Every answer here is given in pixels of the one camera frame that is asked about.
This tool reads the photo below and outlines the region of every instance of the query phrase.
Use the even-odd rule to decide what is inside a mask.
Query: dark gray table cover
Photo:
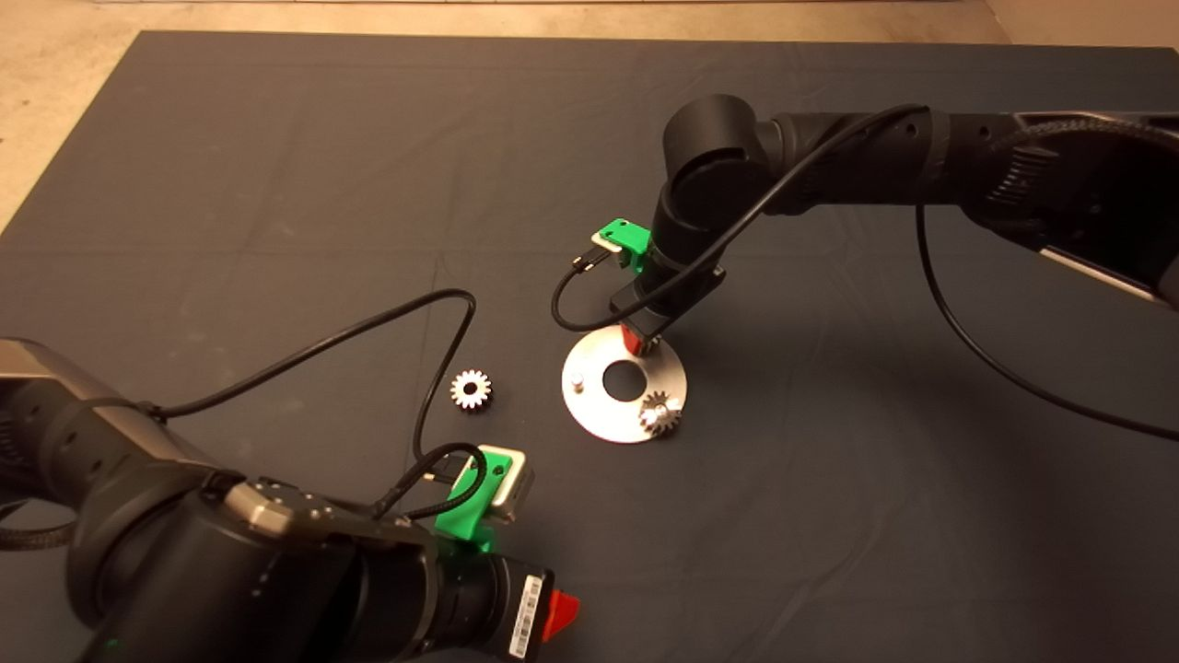
[[[691,395],[623,447],[566,413],[548,295],[644,222],[660,133],[710,92],[776,111],[1179,110],[1165,50],[144,33],[0,238],[0,334],[134,399],[187,399],[432,288],[474,290],[427,444],[519,447],[502,551],[580,596],[551,662],[1174,661],[1179,446],[1015,390],[942,323],[905,209],[764,219],[668,340]],[[1179,426],[1179,316],[931,210],[953,306],[1017,370]],[[625,276],[595,271],[569,315]],[[457,306],[174,426],[245,472],[354,499],[406,466]],[[437,488],[415,495],[422,504]],[[7,663],[68,661],[62,551],[0,558]],[[184,597],[177,597],[178,606]],[[476,661],[450,652],[435,661]]]

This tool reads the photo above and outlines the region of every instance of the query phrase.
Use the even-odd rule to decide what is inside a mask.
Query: robotic arm
[[[779,178],[864,114],[758,122],[729,96],[680,109],[664,132],[667,182],[641,271],[611,298],[650,343],[724,278],[700,258]],[[911,107],[825,152],[765,206],[953,204],[997,235],[1142,298],[1179,303],[1179,114],[960,114]]]
[[[454,646],[534,661],[575,608],[547,569],[203,460],[28,341],[0,340],[0,492],[78,512],[66,584],[95,631],[87,663],[361,663]]]

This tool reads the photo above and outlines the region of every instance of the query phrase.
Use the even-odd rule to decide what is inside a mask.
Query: metal gear
[[[639,421],[647,433],[658,438],[679,424],[683,408],[680,400],[668,398],[667,392],[651,392],[643,399]]]
[[[482,370],[463,370],[450,382],[450,400],[463,412],[477,412],[492,400],[492,379]]]

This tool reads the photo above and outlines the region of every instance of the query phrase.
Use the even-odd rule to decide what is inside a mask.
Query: label sticker
[[[545,579],[538,576],[528,576],[523,579],[520,611],[516,612],[516,625],[515,630],[512,631],[512,644],[508,646],[508,654],[516,658],[523,658],[528,654],[532,621],[536,616],[536,606],[540,604],[540,587],[544,584]]]

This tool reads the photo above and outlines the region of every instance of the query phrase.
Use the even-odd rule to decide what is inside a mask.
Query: floor
[[[1173,2],[295,5],[0,0],[0,230],[140,29],[1179,46],[1179,12],[1171,11]]]

